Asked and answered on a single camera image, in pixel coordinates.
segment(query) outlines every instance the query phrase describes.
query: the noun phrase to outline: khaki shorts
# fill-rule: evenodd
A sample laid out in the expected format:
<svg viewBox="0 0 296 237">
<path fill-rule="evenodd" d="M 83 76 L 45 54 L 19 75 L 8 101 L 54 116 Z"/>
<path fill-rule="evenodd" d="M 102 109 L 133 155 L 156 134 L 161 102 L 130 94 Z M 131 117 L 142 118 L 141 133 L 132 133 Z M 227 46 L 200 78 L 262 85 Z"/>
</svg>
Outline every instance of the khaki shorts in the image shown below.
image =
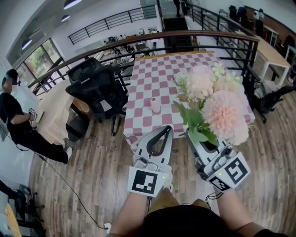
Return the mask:
<svg viewBox="0 0 296 237">
<path fill-rule="evenodd" d="M 150 210 L 148 212 L 152 213 L 155 212 L 157 210 L 163 209 L 163 208 L 167 208 L 167 207 L 173 207 L 173 206 L 179 206 L 180 204 L 178 203 L 178 201 L 173 197 L 173 195 L 171 194 L 170 190 L 168 190 L 168 188 L 165 188 L 159 198 L 151 205 Z M 201 206 L 207 209 L 210 209 L 209 205 L 201 200 L 201 199 L 197 199 L 192 203 L 193 206 Z"/>
</svg>

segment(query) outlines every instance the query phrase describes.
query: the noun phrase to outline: black t-shirt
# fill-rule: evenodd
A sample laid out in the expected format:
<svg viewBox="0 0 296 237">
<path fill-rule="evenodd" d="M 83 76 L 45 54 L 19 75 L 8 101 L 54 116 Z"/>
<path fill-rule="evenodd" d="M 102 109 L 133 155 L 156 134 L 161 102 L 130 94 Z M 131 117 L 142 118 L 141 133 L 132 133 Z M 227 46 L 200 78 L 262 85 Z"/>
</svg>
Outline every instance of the black t-shirt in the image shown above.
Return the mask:
<svg viewBox="0 0 296 237">
<path fill-rule="evenodd" d="M 150 213 L 144 219 L 138 235 L 141 237 L 241 237 L 227 228 L 223 220 L 209 209 L 181 205 Z M 255 237 L 284 237 L 269 230 L 258 232 Z"/>
<path fill-rule="evenodd" d="M 2 93 L 0 95 L 0 118 L 4 123 L 7 122 L 7 128 L 15 143 L 18 143 L 25 132 L 31 129 L 29 121 L 16 125 L 11 123 L 13 117 L 19 114 L 24 114 L 19 102 L 9 93 Z"/>
</svg>

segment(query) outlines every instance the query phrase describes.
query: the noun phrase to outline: black cable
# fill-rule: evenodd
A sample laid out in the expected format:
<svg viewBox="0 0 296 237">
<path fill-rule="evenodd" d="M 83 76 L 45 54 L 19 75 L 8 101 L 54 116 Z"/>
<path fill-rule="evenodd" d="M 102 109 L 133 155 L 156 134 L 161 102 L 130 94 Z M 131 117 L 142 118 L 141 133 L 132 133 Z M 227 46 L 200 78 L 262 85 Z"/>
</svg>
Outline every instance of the black cable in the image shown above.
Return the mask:
<svg viewBox="0 0 296 237">
<path fill-rule="evenodd" d="M 78 196 L 78 194 L 72 189 L 72 187 L 67 183 L 67 181 L 51 166 L 51 164 L 49 164 L 49 166 L 65 181 L 65 183 L 70 187 L 70 189 L 72 190 L 72 192 L 73 193 L 75 193 L 76 194 L 76 196 L 77 196 L 77 198 L 78 198 L 78 200 L 79 200 L 79 202 L 81 203 L 81 205 L 83 206 L 83 208 L 84 208 L 84 210 L 87 212 L 87 214 L 90 216 L 90 218 L 94 221 L 94 223 L 96 223 L 96 225 L 100 228 L 100 229 L 102 229 L 102 230 L 108 230 L 109 228 L 108 227 L 105 227 L 105 228 L 102 228 L 101 226 L 99 226 L 98 225 L 98 223 L 94 220 L 94 218 L 91 216 L 91 214 L 89 214 L 89 212 L 87 211 L 87 209 L 85 208 L 85 206 L 82 204 L 82 201 L 80 200 L 80 198 L 79 198 L 79 196 Z"/>
<path fill-rule="evenodd" d="M 211 207 L 210 207 L 210 205 L 209 205 L 209 200 L 216 200 L 216 199 L 222 197 L 222 195 L 223 195 L 222 192 L 220 192 L 220 193 L 218 193 L 218 194 L 216 194 L 216 195 L 214 195 L 214 196 L 212 196 L 212 194 L 214 194 L 214 193 L 211 193 L 210 195 L 208 195 L 208 196 L 205 198 L 205 202 L 208 204 L 208 206 L 209 206 L 210 209 L 211 209 Z"/>
<path fill-rule="evenodd" d="M 23 149 L 20 149 L 16 144 L 15 144 L 15 146 L 19 149 L 19 150 L 21 150 L 21 151 L 28 151 L 28 150 L 23 150 Z M 45 160 L 42 156 L 40 156 L 39 155 L 39 157 L 42 159 L 42 160 L 44 160 L 46 163 L 48 163 L 47 162 L 47 160 Z M 65 183 L 70 187 L 70 189 L 72 190 L 72 192 L 73 193 L 75 193 L 75 195 L 77 196 L 77 198 L 78 198 L 78 200 L 79 200 L 79 202 L 81 203 L 81 205 L 83 206 L 83 208 L 84 208 L 84 210 L 87 212 L 87 214 L 90 216 L 90 218 L 96 223 L 96 225 L 100 228 L 100 229 L 102 229 L 102 230 L 108 230 L 109 228 L 108 227 L 105 227 L 105 228 L 102 228 L 101 226 L 99 226 L 98 225 L 98 223 L 94 220 L 94 218 L 91 216 L 91 214 L 89 214 L 89 212 L 87 211 L 87 209 L 85 208 L 85 206 L 82 204 L 82 201 L 80 200 L 80 198 L 79 198 L 79 196 L 78 196 L 78 194 L 72 189 L 72 187 L 67 183 L 67 181 L 51 166 L 51 164 L 49 164 L 49 166 L 65 181 Z"/>
<path fill-rule="evenodd" d="M 19 149 L 20 151 L 28 151 L 28 150 L 23 150 L 23 149 L 20 149 L 16 144 L 15 144 L 15 146 L 17 147 L 17 149 Z"/>
</svg>

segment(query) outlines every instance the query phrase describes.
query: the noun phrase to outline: checkered tablecloth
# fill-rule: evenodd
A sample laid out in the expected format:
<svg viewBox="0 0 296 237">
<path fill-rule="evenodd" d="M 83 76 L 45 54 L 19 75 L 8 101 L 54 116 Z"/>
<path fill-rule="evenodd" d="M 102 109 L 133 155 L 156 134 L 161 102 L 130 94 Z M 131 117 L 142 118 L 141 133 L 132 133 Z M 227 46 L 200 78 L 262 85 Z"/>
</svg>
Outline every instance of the checkered tablecloth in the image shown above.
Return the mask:
<svg viewBox="0 0 296 237">
<path fill-rule="evenodd" d="M 214 53 L 173 54 L 135 61 L 123 131 L 134 152 L 143 136 L 163 125 L 173 128 L 174 138 L 183 137 L 187 126 L 173 105 L 173 101 L 179 102 L 180 95 L 173 75 L 186 73 L 197 65 L 214 66 L 216 62 L 222 63 Z M 159 113 L 151 110 L 152 97 L 160 99 Z M 255 120 L 250 106 L 246 108 L 245 119 L 248 123 Z"/>
</svg>

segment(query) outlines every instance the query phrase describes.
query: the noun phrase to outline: window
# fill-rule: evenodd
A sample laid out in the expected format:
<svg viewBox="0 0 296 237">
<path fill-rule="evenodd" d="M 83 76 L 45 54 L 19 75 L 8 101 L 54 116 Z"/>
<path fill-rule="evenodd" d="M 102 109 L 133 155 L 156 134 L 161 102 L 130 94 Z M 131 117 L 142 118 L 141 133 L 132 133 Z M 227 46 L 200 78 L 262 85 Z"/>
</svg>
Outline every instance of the window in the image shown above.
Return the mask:
<svg viewBox="0 0 296 237">
<path fill-rule="evenodd" d="M 32 75 L 30 70 L 27 68 L 27 66 L 22 63 L 18 68 L 17 68 L 18 75 L 25 85 L 30 85 L 33 81 L 35 81 L 35 77 Z"/>
<path fill-rule="evenodd" d="M 48 70 L 61 64 L 63 62 L 60 53 L 56 49 L 51 39 L 45 41 L 40 45 L 25 61 L 17 68 L 17 72 L 21 81 L 25 85 L 30 85 L 40 76 L 44 75 Z M 47 80 L 42 80 L 40 83 L 31 87 L 34 94 L 39 95 L 42 92 L 46 92 L 54 87 L 56 84 L 64 79 L 68 79 L 67 76 L 61 77 L 69 70 L 69 67 L 64 67 L 54 72 Z"/>
<path fill-rule="evenodd" d="M 31 55 L 25 60 L 25 64 L 36 78 L 45 74 L 52 66 L 52 62 L 42 47 L 38 47 L 33 53 L 31 53 Z"/>
<path fill-rule="evenodd" d="M 61 57 L 51 39 L 45 41 L 42 46 L 44 47 L 45 51 L 47 52 L 53 63 L 55 63 Z"/>
</svg>

